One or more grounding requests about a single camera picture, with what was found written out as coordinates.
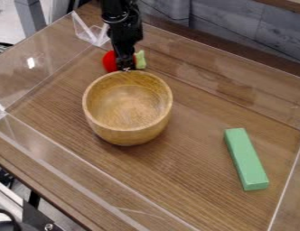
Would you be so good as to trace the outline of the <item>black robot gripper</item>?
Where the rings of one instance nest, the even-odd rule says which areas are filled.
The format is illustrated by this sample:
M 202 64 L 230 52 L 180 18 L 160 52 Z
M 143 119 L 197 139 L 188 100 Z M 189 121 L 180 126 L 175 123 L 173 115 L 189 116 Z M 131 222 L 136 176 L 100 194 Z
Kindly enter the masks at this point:
M 101 0 L 101 19 L 117 54 L 117 70 L 135 69 L 133 45 L 143 39 L 141 16 L 136 0 Z

